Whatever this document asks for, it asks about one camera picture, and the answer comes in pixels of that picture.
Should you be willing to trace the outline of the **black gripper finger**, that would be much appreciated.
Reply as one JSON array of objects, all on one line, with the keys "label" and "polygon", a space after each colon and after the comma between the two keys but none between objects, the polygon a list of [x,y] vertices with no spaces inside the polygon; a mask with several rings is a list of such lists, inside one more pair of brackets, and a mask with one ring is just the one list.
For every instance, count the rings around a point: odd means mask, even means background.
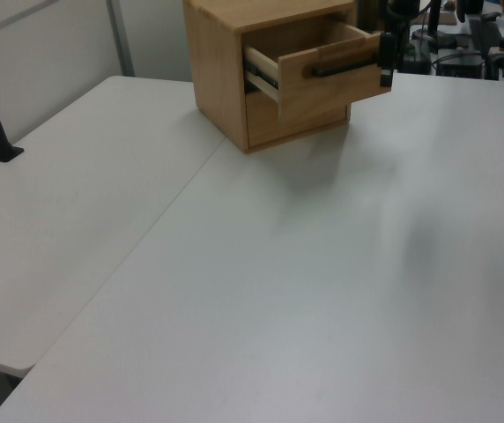
[{"label": "black gripper finger", "polygon": [[379,45],[380,86],[392,86],[394,61],[395,36],[392,33],[381,33]]},{"label": "black gripper finger", "polygon": [[396,71],[401,71],[404,67],[404,52],[406,45],[405,33],[395,35],[394,65]]}]

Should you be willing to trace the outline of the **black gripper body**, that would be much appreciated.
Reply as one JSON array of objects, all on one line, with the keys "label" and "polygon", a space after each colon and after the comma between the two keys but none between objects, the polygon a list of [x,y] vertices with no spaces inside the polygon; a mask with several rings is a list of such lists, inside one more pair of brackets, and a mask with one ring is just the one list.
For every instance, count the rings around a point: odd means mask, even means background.
[{"label": "black gripper body", "polygon": [[403,26],[419,15],[419,0],[389,0],[386,2],[386,27],[398,34]]}]

